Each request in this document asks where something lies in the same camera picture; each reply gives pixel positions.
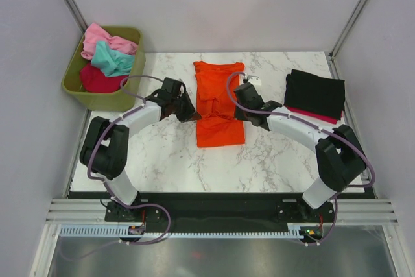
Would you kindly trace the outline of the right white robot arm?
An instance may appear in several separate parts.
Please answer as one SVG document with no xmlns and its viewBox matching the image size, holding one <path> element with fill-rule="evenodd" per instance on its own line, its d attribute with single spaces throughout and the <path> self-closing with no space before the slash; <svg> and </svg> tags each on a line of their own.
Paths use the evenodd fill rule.
<svg viewBox="0 0 415 277">
<path fill-rule="evenodd" d="M 235 117 L 256 127 L 283 134 L 307 147 L 316 155 L 318 178 L 297 204 L 298 216 L 312 221 L 329 199 L 351 187 L 351 183 L 370 163 L 354 131 L 347 125 L 331 127 L 312 122 L 275 101 L 264 102 L 249 82 L 234 89 Z"/>
</svg>

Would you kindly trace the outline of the orange t shirt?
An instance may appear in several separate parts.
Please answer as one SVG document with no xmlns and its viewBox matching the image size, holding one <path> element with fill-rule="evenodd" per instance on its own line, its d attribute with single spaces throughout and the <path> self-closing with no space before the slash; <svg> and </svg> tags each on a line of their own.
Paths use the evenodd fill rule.
<svg viewBox="0 0 415 277">
<path fill-rule="evenodd" d="M 245 144 L 244 125 L 234 118 L 235 105 L 226 91 L 239 86 L 239 76 L 228 80 L 233 73 L 243 72 L 244 64 L 193 63 L 197 83 L 196 109 L 202 116 L 196 122 L 196 145 L 199 148 L 223 147 Z"/>
</svg>

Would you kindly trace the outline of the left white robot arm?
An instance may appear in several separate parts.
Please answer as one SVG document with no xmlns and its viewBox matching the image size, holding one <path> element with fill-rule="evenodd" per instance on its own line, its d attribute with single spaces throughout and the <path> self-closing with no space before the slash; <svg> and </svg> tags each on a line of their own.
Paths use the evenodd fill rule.
<svg viewBox="0 0 415 277">
<path fill-rule="evenodd" d="M 80 163 L 87 167 L 88 178 L 103 183 L 112 200 L 120 204 L 120 214 L 129 221 L 140 218 L 143 211 L 137 201 L 139 191 L 125 170 L 129 139 L 170 115 L 175 115 L 181 123 L 201 119 L 181 80 L 165 78 L 160 88 L 139 98 L 142 101 L 139 106 L 112 121 L 94 117 L 79 156 Z"/>
</svg>

